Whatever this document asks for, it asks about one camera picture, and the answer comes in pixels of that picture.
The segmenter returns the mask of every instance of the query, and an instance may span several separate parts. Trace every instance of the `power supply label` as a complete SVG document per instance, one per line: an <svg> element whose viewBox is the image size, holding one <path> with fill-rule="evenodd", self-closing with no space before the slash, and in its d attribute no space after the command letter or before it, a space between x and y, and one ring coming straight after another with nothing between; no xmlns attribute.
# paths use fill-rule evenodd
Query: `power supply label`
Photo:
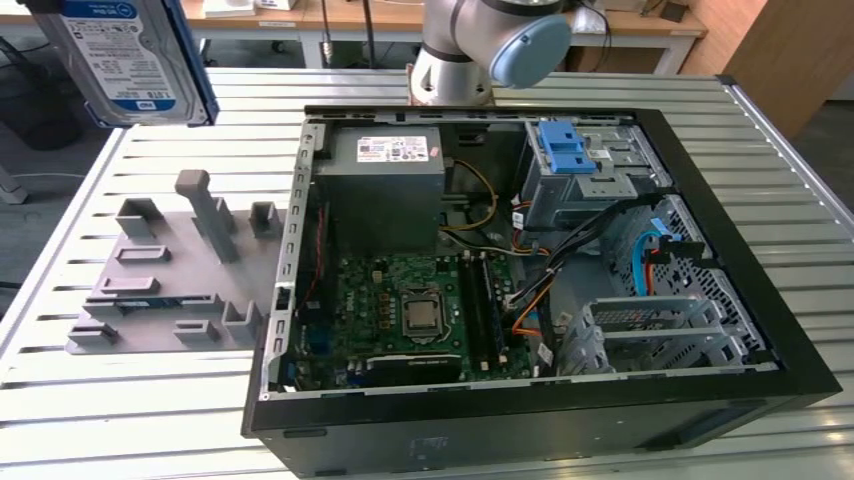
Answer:
<svg viewBox="0 0 854 480"><path fill-rule="evenodd" d="M143 47L134 4L71 0L62 19L107 98L131 111L172 109L175 93L158 56Z"/></svg>
<svg viewBox="0 0 854 480"><path fill-rule="evenodd" d="M427 137L362 137L358 162L426 162Z"/></svg>

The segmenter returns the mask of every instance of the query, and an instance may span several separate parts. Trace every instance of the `blue cable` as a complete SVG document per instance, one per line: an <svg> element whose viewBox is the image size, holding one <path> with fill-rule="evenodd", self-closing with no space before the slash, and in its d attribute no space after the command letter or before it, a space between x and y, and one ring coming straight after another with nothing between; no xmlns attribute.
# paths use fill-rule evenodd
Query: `blue cable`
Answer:
<svg viewBox="0 0 854 480"><path fill-rule="evenodd" d="M631 278L635 282L635 291L639 297L646 297L649 292L646 290L646 280L643 278L643 252L646 250L646 241L653 237L661 237L662 232L658 230L647 230L643 232L635 240L635 246L631 249Z"/></svg>

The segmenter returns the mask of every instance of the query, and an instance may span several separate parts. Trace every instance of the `motherboard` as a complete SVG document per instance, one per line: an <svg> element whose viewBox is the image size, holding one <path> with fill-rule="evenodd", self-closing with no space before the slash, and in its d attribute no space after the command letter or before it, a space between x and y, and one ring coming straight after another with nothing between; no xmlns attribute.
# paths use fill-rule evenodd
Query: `motherboard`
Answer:
<svg viewBox="0 0 854 480"><path fill-rule="evenodd" d="M526 342L506 342L502 255L343 258L334 323L310 325L320 388L527 378Z"/></svg>

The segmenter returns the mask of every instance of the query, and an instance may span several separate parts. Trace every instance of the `table surface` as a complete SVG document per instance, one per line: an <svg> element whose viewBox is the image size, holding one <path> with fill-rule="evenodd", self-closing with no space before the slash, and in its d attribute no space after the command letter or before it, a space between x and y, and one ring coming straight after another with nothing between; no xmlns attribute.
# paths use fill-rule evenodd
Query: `table surface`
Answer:
<svg viewBox="0 0 854 480"><path fill-rule="evenodd" d="M258 9L254 17L204 18L203 0L183 0L184 12L192 27L206 28L259 28L259 22L290 22L295 25L284 28L323 28L320 0L300 0L294 10ZM421 32L423 8L419 5L401 5L373 0L374 25L378 31ZM327 0L330 27L332 30L363 30L364 13L360 1ZM614 35L655 35L702 37L706 27L689 12L681 23L659 17L641 17L631 12L607 12ZM0 25L31 24L27 9L15 0L0 0Z"/></svg>
<svg viewBox="0 0 854 480"><path fill-rule="evenodd" d="M287 208L303 106L405 104L407 98L399 71L210 73L223 109L218 126L114 132L0 322L4 479L286 478L262 444L239 435L251 352L70 356L63 351L120 231L114 215L126 198L151 197L163 211L190 210L170 192L182 169L204 168L211 191L232 210L258 200ZM830 208L834 198L787 144L766 136L767 125L735 100L737 93L713 78L554 74L529 90L498 89L495 97L507 106L665 112L845 392L693 450L433 472L433 477L455 473L474 479L491 472L495 479L854 478L850 217Z"/></svg>

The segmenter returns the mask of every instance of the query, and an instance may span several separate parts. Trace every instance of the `ram slot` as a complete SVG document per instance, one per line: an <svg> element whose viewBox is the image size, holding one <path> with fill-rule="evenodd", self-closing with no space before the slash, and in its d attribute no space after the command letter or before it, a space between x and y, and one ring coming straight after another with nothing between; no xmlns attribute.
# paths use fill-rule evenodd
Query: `ram slot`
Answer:
<svg viewBox="0 0 854 480"><path fill-rule="evenodd" d="M507 346L505 345L505 332L502 331L502 312L499 309L499 301L498 301L498 293L494 290L497 285L493 281L493 272L490 271L490 262L482 256L482 270L483 270L483 288L487 293L487 302L489 302L489 322L487 328L493 333L493 342L495 344L495 357L499 364L507 363L507 356L505 355L507 352Z"/></svg>
<svg viewBox="0 0 854 480"><path fill-rule="evenodd" d="M498 360L495 342L489 328L490 309L482 263L479 258L463 258L457 262L466 335L469 337L469 356L474 371L489 371Z"/></svg>

